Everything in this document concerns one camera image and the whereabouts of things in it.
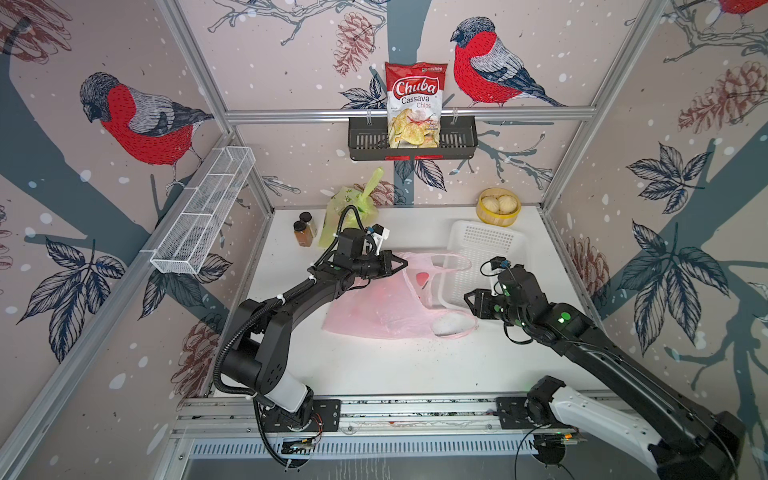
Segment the pink plastic bag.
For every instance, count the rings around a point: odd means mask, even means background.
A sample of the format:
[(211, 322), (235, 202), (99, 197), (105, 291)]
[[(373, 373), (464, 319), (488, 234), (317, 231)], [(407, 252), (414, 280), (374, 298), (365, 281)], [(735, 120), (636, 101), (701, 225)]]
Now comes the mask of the pink plastic bag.
[(357, 284), (330, 304), (322, 329), (378, 339), (458, 339), (473, 333), (478, 319), (460, 309), (432, 304), (433, 284), (462, 272), (471, 261), (454, 253), (400, 254), (408, 266), (391, 277)]

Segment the green avocado print plastic bag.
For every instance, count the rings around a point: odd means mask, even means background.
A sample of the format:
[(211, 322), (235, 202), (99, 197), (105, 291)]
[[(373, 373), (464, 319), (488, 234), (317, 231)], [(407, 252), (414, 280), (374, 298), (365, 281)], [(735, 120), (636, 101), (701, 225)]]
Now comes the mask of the green avocado print plastic bag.
[(355, 187), (343, 187), (331, 198), (326, 207), (323, 228), (318, 240), (319, 247), (327, 248), (331, 245), (336, 238), (340, 220), (343, 220), (342, 229), (357, 228), (359, 224), (369, 227), (376, 222), (379, 211), (372, 198), (372, 193), (379, 185), (383, 175), (383, 169), (376, 168), (362, 190)]

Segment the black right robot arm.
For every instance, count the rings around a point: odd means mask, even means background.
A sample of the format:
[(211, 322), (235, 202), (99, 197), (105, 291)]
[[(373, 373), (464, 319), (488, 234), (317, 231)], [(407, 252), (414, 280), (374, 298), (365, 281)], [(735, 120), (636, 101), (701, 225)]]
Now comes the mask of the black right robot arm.
[(495, 284), (465, 294), (474, 316), (499, 320), (505, 329), (521, 328), (528, 343), (578, 365), (632, 409), (617, 410), (547, 375), (528, 391), (524, 403), (535, 428), (585, 430), (661, 479), (737, 478), (745, 426), (736, 416), (714, 414), (663, 383), (576, 307), (550, 302), (523, 265), (494, 257), (479, 270)]

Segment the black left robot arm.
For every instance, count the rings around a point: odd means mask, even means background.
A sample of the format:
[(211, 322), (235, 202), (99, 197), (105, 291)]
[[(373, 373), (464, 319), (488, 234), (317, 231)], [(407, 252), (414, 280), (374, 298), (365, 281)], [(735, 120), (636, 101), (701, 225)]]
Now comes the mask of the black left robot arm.
[(264, 301), (240, 303), (219, 343), (212, 381), (223, 393), (250, 398), (304, 425), (314, 413), (312, 389), (287, 372), (293, 330), (357, 281), (370, 284), (404, 270), (408, 262), (381, 248), (389, 230), (364, 226), (355, 206), (342, 210), (331, 244), (305, 280)]

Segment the Chuba cassava chips bag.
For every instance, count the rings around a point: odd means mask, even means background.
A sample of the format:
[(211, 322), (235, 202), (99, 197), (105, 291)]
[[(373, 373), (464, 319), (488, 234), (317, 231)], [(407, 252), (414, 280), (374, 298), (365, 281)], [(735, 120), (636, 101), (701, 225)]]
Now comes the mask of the Chuba cassava chips bag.
[(385, 64), (390, 148), (437, 148), (447, 64)]

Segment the white perforated plastic basket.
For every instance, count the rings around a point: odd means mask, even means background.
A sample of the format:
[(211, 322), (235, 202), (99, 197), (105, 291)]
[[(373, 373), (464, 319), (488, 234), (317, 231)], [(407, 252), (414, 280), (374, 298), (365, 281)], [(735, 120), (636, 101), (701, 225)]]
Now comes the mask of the white perforated plastic basket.
[(437, 299), (447, 308), (468, 310), (464, 294), (476, 288), (491, 289), (496, 277), (486, 261), (504, 257), (512, 265), (529, 261), (528, 238), (515, 229), (460, 220), (453, 223), (442, 266)]

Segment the brown spice jar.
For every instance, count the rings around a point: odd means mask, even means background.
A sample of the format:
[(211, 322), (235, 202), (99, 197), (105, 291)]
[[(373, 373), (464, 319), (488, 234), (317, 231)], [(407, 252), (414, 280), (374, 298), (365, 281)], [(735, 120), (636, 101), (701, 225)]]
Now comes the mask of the brown spice jar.
[(302, 220), (295, 221), (293, 223), (293, 231), (295, 238), (301, 247), (308, 248), (312, 246), (314, 235), (306, 222)]

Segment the light spice jar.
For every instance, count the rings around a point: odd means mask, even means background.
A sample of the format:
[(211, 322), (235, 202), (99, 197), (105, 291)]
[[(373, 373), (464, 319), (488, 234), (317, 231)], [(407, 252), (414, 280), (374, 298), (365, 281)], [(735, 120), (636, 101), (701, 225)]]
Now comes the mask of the light spice jar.
[(309, 229), (313, 237), (317, 235), (314, 217), (310, 212), (308, 211), (301, 212), (299, 214), (299, 220), (302, 221), (307, 226), (307, 228)]

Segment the yellow bowl with buns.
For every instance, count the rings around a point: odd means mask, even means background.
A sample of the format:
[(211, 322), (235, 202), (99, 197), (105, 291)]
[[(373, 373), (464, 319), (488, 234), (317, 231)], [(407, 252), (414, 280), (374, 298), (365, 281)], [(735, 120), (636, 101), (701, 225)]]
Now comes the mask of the yellow bowl with buns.
[(509, 227), (515, 223), (522, 202), (511, 191), (500, 187), (483, 190), (476, 204), (478, 219), (486, 224)]

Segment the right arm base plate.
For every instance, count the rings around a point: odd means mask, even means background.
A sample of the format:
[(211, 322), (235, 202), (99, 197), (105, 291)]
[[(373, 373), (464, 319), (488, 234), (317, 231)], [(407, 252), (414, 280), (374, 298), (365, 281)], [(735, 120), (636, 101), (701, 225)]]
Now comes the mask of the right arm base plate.
[(526, 396), (506, 395), (495, 398), (495, 415), (503, 430), (530, 430), (534, 427), (572, 432), (575, 428), (557, 420), (548, 406)]

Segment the black wall shelf basket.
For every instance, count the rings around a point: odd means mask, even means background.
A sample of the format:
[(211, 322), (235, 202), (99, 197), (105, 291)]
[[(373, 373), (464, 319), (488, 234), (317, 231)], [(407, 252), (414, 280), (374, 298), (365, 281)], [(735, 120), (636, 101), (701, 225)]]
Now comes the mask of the black wall shelf basket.
[(348, 149), (354, 161), (471, 159), (478, 146), (475, 118), (442, 117), (440, 126), (410, 120), (351, 118)]

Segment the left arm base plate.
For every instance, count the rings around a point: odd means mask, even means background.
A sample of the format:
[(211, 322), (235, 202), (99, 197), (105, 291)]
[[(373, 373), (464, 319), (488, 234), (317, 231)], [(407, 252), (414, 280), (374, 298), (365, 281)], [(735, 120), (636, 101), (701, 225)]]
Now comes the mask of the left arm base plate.
[(306, 400), (296, 412), (288, 412), (279, 406), (267, 408), (258, 402), (254, 406), (267, 433), (325, 433), (339, 429), (339, 399)]

